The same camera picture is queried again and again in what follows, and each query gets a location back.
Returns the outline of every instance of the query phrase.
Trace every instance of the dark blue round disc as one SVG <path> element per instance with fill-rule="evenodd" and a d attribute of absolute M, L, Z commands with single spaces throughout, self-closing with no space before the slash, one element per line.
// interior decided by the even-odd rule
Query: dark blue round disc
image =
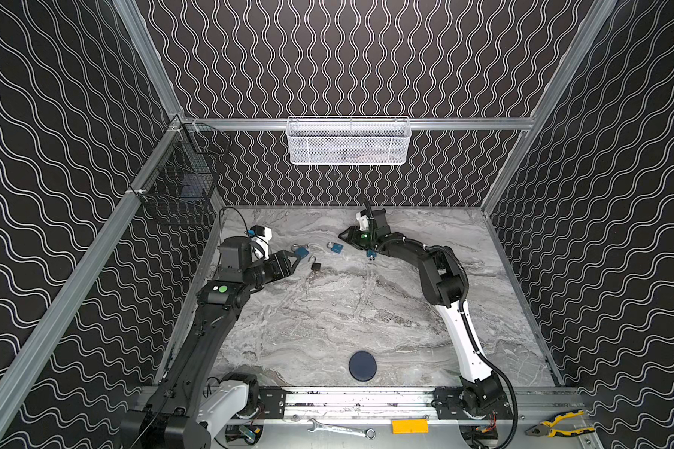
<path fill-rule="evenodd" d="M 360 382 L 367 382 L 377 373 L 377 362 L 367 351 L 357 351 L 349 359 L 349 373 Z"/>

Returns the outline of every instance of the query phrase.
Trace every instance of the wavy line pattern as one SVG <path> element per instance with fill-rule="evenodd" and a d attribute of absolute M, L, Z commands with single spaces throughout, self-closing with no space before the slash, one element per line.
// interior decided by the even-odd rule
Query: wavy line pattern
<path fill-rule="evenodd" d="M 203 132 L 205 141 L 215 141 Z M 243 131 L 217 166 L 234 205 L 479 206 L 519 131 L 414 132 L 401 166 L 293 165 L 285 133 Z"/>
<path fill-rule="evenodd" d="M 492 220 L 602 442 L 674 448 L 674 2 L 617 4 Z"/>
<path fill-rule="evenodd" d="M 1 448 L 121 446 L 122 417 L 154 380 L 210 228 L 162 228 L 138 212 Z"/>
<path fill-rule="evenodd" d="M 0 378 L 167 122 L 111 1 L 0 1 Z"/>
<path fill-rule="evenodd" d="M 591 0 L 140 0 L 189 116 L 525 117 Z"/>

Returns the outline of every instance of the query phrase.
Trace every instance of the combination wrench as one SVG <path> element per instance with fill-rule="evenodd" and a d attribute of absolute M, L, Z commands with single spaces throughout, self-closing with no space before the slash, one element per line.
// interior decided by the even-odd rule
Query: combination wrench
<path fill-rule="evenodd" d="M 362 430 L 362 429 L 353 429 L 351 427 L 342 427 L 340 425 L 323 424 L 317 421 L 316 419 L 310 419 L 310 421 L 312 422 L 312 428 L 307 429 L 310 432 L 317 432 L 318 430 L 324 430 L 326 432 L 337 432 L 337 433 L 344 433 L 346 435 L 356 435 L 360 437 L 365 437 L 368 440 L 373 440 L 374 437 L 377 435 L 374 429 Z"/>

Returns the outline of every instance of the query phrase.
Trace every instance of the robotic arm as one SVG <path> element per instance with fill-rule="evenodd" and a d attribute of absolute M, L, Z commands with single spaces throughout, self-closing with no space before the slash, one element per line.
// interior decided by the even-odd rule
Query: robotic arm
<path fill-rule="evenodd" d="M 352 247 L 367 251 L 370 260 L 383 254 L 417 267 L 422 293 L 444 320 L 457 352 L 464 387 L 460 406 L 473 416 L 488 415 L 493 404 L 504 403 L 507 399 L 498 376 L 505 379 L 510 393 L 512 390 L 509 379 L 486 359 L 476 337 L 467 305 L 469 282 L 464 267 L 450 247 L 428 247 L 404 234 L 392 232 L 384 209 L 372 211 L 367 199 L 364 205 L 365 209 L 357 213 L 359 225 L 346 229 L 339 238 Z M 512 407 L 516 414 L 513 395 Z"/>
<path fill-rule="evenodd" d="M 167 378 L 141 410 L 127 411 L 123 445 L 135 448 L 209 448 L 233 415 L 257 413 L 255 376 L 227 375 L 205 400 L 203 388 L 225 337 L 250 295 L 295 272 L 300 258 L 286 250 L 270 254 L 271 230 L 253 226 L 250 237 L 229 237 L 220 245 L 216 279 L 198 293 L 195 319 Z"/>

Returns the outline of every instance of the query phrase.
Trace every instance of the pliers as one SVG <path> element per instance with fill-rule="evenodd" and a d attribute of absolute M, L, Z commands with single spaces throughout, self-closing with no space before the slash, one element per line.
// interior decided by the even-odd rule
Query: pliers
<path fill-rule="evenodd" d="M 575 416 L 580 416 L 584 414 L 584 410 L 579 409 L 579 410 L 572 410 L 570 412 L 565 412 L 565 413 L 560 413 L 559 415 L 555 416 L 551 420 L 548 421 L 542 421 L 536 426 L 532 427 L 531 429 L 527 430 L 527 435 L 533 436 L 533 437 L 543 437 L 543 436 L 548 436 L 548 437 L 575 437 L 575 436 L 580 436 L 584 435 L 585 433 L 592 433 L 594 432 L 594 428 L 592 426 L 589 427 L 582 427 L 581 429 L 574 429 L 574 430 L 559 430 L 555 429 L 554 426 L 562 421 L 563 419 L 567 418 L 573 418 Z"/>

